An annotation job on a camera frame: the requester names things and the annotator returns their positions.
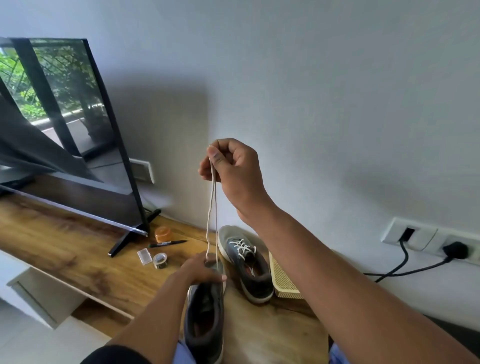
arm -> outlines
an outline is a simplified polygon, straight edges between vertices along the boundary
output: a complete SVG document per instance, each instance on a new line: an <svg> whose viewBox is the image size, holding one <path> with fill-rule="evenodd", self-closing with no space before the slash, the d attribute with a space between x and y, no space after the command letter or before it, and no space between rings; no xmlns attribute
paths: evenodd
<svg viewBox="0 0 480 364"><path fill-rule="evenodd" d="M223 139L209 146L207 153L200 175L211 179L209 158L240 218L263 239L352 363L479 362L278 208L264 189L253 149L235 139Z"/></svg>
<svg viewBox="0 0 480 364"><path fill-rule="evenodd" d="M180 321L190 285L227 279L206 268L205 252L187 260L157 292L153 300L107 345L121 345L152 364L171 364L179 339Z"/></svg>

person's left hand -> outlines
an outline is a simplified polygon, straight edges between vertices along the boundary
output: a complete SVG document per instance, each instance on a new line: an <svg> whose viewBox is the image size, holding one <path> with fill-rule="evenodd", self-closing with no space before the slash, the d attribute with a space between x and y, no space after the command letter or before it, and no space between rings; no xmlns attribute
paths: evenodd
<svg viewBox="0 0 480 364"><path fill-rule="evenodd" d="M205 252L197 253L188 259L178 272L186 275L187 281L190 285L199 284L203 282L224 282L227 280L226 275L221 275L211 268L205 267L206 262L214 262L215 255L209 254L208 260L205 258Z"/></svg>

hand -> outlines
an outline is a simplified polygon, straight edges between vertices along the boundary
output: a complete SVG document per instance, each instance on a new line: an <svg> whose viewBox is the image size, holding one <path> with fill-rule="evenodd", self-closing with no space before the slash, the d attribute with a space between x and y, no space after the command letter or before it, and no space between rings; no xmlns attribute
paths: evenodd
<svg viewBox="0 0 480 364"><path fill-rule="evenodd" d="M195 254L185 261L178 270L184 274L189 285L200 284L204 282L224 282L227 280L226 275L221 275L211 268L205 267L206 262L215 262L215 255L209 254L208 260L205 258L205 252Z"/></svg>
<svg viewBox="0 0 480 364"><path fill-rule="evenodd" d="M208 146L207 156L198 169L198 173L207 181L212 180L210 161L216 170L216 181L222 182L225 196L245 223L249 224L252 212L273 205L264 188L258 155L254 149L236 139L215 140Z"/></svg>

wall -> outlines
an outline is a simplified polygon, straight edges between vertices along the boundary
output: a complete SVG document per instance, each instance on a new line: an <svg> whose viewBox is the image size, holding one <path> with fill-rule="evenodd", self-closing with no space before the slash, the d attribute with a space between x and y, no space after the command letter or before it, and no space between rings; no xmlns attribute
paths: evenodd
<svg viewBox="0 0 480 364"><path fill-rule="evenodd" d="M402 260L380 243L393 216L480 233L475 0L18 0L2 13L5 36L89 39L130 156L154 164L148 197L176 218L204 225L197 163L233 136L258 150L273 199L365 269ZM218 205L220 224L240 224ZM436 262L413 253L408 267ZM453 262L382 284L480 329L479 281Z"/></svg>

person's right arm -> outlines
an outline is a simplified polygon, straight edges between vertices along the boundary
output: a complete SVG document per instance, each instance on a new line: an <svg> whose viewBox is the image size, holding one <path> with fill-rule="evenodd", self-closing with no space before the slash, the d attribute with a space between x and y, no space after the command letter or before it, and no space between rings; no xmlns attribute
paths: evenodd
<svg viewBox="0 0 480 364"><path fill-rule="evenodd" d="M352 364L480 362L278 208L265 191L255 150L235 139L215 141L200 163L205 180L212 178L209 159L240 218L263 239Z"/></svg>

